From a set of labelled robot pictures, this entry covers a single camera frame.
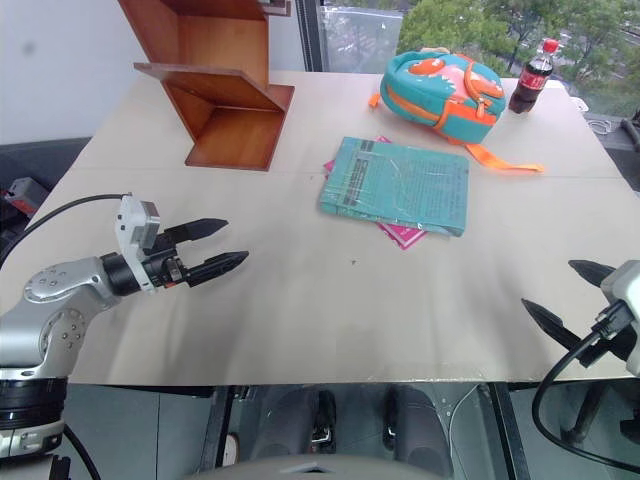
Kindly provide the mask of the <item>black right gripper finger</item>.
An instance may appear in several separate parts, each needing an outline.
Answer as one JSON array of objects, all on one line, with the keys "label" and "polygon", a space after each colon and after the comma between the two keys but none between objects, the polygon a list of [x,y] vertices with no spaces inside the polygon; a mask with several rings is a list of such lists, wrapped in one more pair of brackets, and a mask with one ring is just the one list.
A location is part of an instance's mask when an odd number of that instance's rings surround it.
[{"label": "black right gripper finger", "polygon": [[521,303],[538,327],[567,351],[581,342],[581,338],[565,328],[563,321],[550,310],[527,299],[522,299]]},{"label": "black right gripper finger", "polygon": [[569,260],[568,265],[587,283],[600,288],[615,268],[591,260]]}]

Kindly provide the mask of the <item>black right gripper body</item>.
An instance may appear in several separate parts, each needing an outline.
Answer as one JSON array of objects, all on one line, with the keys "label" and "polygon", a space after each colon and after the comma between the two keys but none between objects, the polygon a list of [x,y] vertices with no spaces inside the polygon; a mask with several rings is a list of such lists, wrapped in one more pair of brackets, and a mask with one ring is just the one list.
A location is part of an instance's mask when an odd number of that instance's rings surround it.
[{"label": "black right gripper body", "polygon": [[589,346],[578,357],[579,363],[587,368],[598,361],[605,353],[611,353],[623,362],[627,362],[632,352],[632,326],[622,329],[611,339],[600,339],[594,345]]}]

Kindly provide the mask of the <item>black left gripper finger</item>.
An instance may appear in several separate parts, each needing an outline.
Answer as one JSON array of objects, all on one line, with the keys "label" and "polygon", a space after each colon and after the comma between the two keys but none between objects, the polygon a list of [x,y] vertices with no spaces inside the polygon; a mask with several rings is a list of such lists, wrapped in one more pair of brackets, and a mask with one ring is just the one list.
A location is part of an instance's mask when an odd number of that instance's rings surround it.
[{"label": "black left gripper finger", "polygon": [[218,278],[238,267],[249,256],[248,251],[226,252],[206,259],[198,266],[186,271],[185,281],[195,287]]},{"label": "black left gripper finger", "polygon": [[209,237],[227,225],[227,220],[202,218],[167,228],[164,230],[163,235],[169,242],[178,244]]}]

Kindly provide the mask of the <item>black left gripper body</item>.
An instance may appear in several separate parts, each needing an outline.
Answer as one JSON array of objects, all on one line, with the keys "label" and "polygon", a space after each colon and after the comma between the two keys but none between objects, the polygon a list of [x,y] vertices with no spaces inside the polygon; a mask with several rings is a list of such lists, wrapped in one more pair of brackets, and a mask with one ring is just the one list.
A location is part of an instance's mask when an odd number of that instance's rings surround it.
[{"label": "black left gripper body", "polygon": [[143,249],[142,265],[154,287],[169,288],[183,282],[191,287],[188,269],[177,253],[177,244],[190,239],[187,228],[168,228],[155,238],[151,247]]}]

